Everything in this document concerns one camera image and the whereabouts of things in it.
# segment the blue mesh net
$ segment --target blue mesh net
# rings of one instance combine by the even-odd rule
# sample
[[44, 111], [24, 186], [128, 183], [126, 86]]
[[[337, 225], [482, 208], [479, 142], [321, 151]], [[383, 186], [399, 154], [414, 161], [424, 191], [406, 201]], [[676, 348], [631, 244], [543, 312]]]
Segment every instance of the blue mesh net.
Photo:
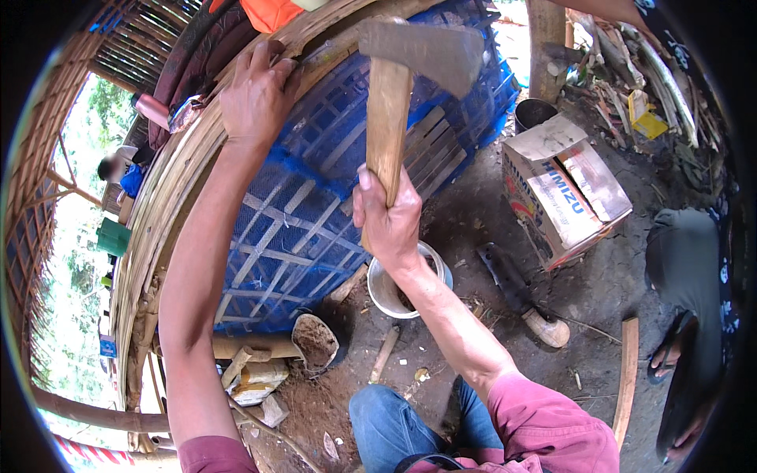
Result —
[[[496, 138], [519, 87], [497, 53], [491, 17], [480, 2], [449, 0], [410, 22], [478, 27], [486, 39], [481, 75], [462, 101], [422, 76], [413, 88], [408, 127], [441, 107], [466, 152], [449, 182], [479, 146]], [[369, 64], [352, 54], [290, 113], [239, 211], [216, 330], [291, 330], [302, 308], [315, 308], [368, 259], [341, 205], [365, 162]]]

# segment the left hand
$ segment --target left hand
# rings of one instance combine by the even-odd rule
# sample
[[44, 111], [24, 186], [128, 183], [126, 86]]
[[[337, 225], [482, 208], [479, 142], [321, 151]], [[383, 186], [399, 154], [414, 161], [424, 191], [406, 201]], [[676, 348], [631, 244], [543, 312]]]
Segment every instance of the left hand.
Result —
[[269, 67], [284, 50], [279, 41], [263, 41], [240, 54], [234, 80], [219, 96], [229, 143], [266, 153], [281, 132], [302, 79], [293, 59]]

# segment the forearm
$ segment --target forearm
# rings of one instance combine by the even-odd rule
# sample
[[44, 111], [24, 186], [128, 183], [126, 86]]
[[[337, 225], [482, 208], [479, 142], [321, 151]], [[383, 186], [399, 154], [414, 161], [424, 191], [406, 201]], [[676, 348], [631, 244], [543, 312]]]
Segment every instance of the forearm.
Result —
[[412, 269], [391, 276], [420, 313], [444, 358], [486, 402], [494, 382], [518, 369], [505, 347], [418, 258]]
[[190, 350], [210, 337], [223, 288], [234, 221], [266, 150], [227, 143], [189, 213], [160, 300], [161, 345]]

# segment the blue cloth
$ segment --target blue cloth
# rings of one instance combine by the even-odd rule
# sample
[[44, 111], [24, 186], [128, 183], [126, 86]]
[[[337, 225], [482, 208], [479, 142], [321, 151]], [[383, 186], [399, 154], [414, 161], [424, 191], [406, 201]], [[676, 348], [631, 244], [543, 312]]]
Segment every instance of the blue cloth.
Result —
[[129, 166], [129, 170], [121, 178], [121, 187], [126, 192], [126, 195], [132, 199], [137, 198], [137, 192], [142, 185], [142, 180], [145, 178], [145, 168], [137, 164]]
[[350, 420], [360, 460], [366, 473], [391, 472], [397, 464], [419, 453], [452, 453], [458, 448], [503, 449], [486, 406], [460, 380], [460, 429], [452, 449], [430, 429], [395, 391], [371, 384], [350, 399]]

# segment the hatchet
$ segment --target hatchet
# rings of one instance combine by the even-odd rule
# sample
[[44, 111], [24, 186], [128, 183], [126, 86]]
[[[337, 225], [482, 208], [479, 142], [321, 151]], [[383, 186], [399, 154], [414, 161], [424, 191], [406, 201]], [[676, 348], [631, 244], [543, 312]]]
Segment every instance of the hatchet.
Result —
[[[474, 28], [408, 24], [401, 18], [364, 20], [358, 30], [360, 53], [371, 57], [366, 165], [386, 189], [389, 208], [400, 182], [414, 72], [463, 98], [481, 70], [484, 37]], [[361, 243], [370, 253], [365, 232]]]

